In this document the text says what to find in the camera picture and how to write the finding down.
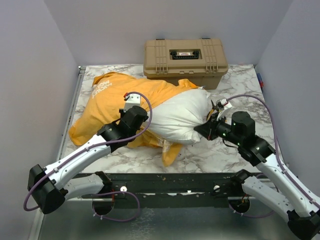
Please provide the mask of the tan plastic toolbox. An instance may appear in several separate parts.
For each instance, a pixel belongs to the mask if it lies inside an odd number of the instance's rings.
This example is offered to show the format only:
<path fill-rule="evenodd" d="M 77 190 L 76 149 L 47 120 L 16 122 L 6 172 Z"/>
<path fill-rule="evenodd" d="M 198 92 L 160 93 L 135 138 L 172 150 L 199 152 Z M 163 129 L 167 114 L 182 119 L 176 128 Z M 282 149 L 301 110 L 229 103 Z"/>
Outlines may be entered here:
<path fill-rule="evenodd" d="M 228 70 L 218 38 L 155 39 L 144 44 L 143 73 L 148 79 L 166 80 L 174 85 L 188 79 L 214 90 Z"/>

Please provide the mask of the orange Mickey Mouse pillowcase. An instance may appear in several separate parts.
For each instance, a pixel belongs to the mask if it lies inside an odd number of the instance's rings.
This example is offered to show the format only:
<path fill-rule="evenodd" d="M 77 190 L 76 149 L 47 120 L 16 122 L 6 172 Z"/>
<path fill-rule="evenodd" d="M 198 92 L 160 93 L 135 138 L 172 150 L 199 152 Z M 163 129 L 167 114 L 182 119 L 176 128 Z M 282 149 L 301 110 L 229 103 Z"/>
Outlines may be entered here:
<path fill-rule="evenodd" d="M 129 148 L 159 147 L 162 148 L 162 163 L 170 166 L 182 149 L 182 144 L 168 137 L 169 130 L 174 130 L 174 114 L 182 109 L 182 104 L 166 106 L 165 101 L 183 92 L 198 89 L 188 79 L 181 79 L 178 85 L 165 80 L 149 80 L 133 76 L 109 72 L 96 76 L 92 83 L 93 91 L 88 98 L 82 116 L 69 129 L 70 140 L 76 146 L 85 144 L 105 124 L 120 118 L 119 109 L 124 107 L 124 94 L 139 92 L 147 97 L 151 105 L 142 100 L 142 108 L 152 109 L 152 120 L 149 128 L 134 141 Z"/>

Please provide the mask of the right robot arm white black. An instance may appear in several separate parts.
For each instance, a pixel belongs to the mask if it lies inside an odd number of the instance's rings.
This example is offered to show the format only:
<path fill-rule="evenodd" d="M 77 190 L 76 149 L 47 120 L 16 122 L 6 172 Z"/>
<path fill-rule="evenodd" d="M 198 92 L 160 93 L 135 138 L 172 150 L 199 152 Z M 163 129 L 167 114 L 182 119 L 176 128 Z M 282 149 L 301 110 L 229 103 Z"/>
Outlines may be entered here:
<path fill-rule="evenodd" d="M 194 128 L 212 141 L 222 138 L 237 145 L 240 156 L 264 174 L 278 190 L 264 185 L 248 171 L 237 173 L 229 189 L 240 196 L 246 193 L 261 201 L 287 223 L 291 232 L 300 240 L 311 240 L 320 231 L 320 198 L 308 189 L 276 156 L 275 149 L 256 135 L 255 121 L 245 111 L 231 116 L 231 123 L 213 114 L 209 120 Z"/>

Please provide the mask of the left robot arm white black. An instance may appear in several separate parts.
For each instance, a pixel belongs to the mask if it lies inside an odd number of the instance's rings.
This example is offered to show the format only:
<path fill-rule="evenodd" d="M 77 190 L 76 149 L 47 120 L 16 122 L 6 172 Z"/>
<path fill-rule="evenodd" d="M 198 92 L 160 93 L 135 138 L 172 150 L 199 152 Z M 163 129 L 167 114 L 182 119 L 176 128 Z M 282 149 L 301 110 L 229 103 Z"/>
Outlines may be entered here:
<path fill-rule="evenodd" d="M 120 118 L 102 126 L 87 143 L 82 145 L 65 158 L 41 167 L 35 165 L 29 170 L 28 194 L 23 203 L 23 209 L 32 211 L 27 206 L 29 198 L 37 203 L 37 208 L 43 214 L 56 211 L 73 191 L 67 189 L 67 184 L 82 170 L 98 159 L 126 146 L 142 132 L 140 127 L 144 122 L 151 123 L 153 113 L 140 106 L 133 106 L 120 112 Z"/>

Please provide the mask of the white pillow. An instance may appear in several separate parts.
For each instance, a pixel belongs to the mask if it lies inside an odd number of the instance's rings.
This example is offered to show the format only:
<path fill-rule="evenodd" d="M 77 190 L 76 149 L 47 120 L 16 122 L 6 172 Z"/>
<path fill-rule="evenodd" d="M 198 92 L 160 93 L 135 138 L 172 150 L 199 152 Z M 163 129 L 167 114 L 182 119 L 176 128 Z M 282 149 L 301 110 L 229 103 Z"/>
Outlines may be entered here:
<path fill-rule="evenodd" d="M 148 130 L 161 138 L 182 145 L 200 142 L 194 128 L 204 124 L 212 109 L 211 93 L 202 88 L 179 93 L 152 109 Z"/>

